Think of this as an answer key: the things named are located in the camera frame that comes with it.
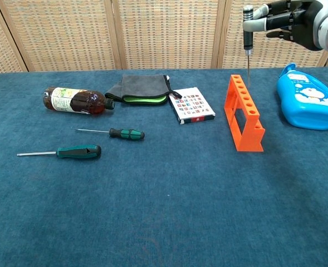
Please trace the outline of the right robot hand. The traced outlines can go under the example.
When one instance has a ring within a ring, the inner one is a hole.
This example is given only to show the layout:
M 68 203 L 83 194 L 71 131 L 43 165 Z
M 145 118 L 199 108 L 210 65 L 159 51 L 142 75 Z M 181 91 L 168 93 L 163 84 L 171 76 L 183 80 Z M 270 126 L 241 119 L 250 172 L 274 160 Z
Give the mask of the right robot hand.
M 314 36 L 314 20 L 322 4 L 318 1 L 275 1 L 260 6 L 253 18 L 243 22 L 244 33 L 266 32 L 267 38 L 296 43 L 320 51 Z

